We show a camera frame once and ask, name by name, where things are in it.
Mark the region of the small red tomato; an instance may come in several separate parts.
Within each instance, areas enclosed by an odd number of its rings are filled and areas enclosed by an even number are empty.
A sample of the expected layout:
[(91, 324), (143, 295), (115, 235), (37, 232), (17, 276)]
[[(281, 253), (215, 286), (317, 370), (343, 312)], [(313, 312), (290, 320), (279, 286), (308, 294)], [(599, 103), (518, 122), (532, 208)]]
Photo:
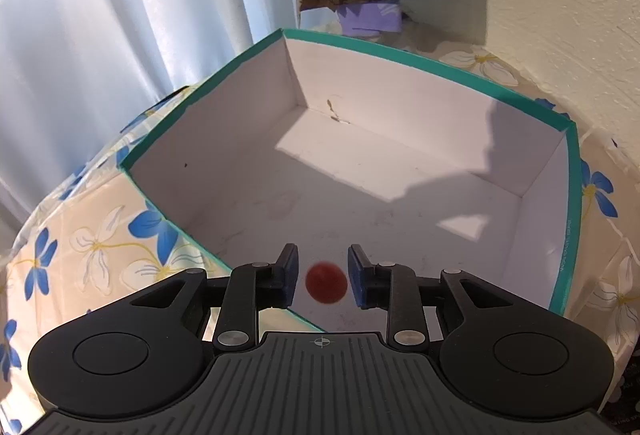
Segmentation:
[(305, 277), (309, 295), (321, 304), (335, 304), (346, 295), (348, 283), (344, 271), (336, 264), (320, 261), (312, 265)]

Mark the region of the teal cardboard box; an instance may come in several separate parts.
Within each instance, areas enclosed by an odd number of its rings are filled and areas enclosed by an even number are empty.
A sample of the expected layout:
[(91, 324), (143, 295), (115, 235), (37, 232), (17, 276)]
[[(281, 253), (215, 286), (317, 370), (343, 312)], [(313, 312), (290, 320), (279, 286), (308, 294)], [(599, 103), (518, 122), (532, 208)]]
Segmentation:
[(422, 276), (461, 269), (556, 314), (576, 265), (575, 124), (436, 60), (273, 32), (169, 109), (122, 170), (224, 264), (287, 243), (308, 270), (353, 244)]

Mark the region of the floral blue white tablecloth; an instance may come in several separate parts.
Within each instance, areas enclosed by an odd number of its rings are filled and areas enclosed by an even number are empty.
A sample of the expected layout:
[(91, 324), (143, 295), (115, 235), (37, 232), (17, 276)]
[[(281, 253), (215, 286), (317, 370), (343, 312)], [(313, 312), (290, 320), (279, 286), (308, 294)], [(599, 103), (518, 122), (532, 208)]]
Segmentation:
[[(564, 315), (600, 335), (615, 360), (606, 413), (626, 432), (639, 429), (639, 171), (614, 140), (533, 78), (476, 45), (447, 41), (410, 25), (375, 44), (473, 73), (533, 99), (576, 125), (582, 160), (579, 247)], [(230, 273), (152, 212), (122, 162), (169, 109), (146, 111), (38, 206), (13, 252), (1, 284), (1, 402), (6, 421), (26, 429), (40, 415), (28, 381), (32, 345), (57, 325), (190, 267)]]

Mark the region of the purple cloth item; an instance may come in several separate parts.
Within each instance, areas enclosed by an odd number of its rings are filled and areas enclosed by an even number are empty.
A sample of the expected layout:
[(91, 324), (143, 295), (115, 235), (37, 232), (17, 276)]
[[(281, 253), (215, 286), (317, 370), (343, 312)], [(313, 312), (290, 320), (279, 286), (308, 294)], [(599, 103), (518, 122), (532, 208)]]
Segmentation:
[(370, 38), (382, 32), (401, 32), (401, 9), (396, 0), (344, 4), (336, 13), (345, 36)]

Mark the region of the white sheer curtain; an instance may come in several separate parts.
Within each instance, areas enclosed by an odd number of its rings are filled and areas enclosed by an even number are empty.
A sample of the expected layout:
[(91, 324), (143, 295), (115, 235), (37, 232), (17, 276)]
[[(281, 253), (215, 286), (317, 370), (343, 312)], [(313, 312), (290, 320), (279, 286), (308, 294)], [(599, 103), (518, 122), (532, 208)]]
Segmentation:
[(274, 29), (293, 0), (1, 0), (1, 201), (19, 221), (140, 112)]

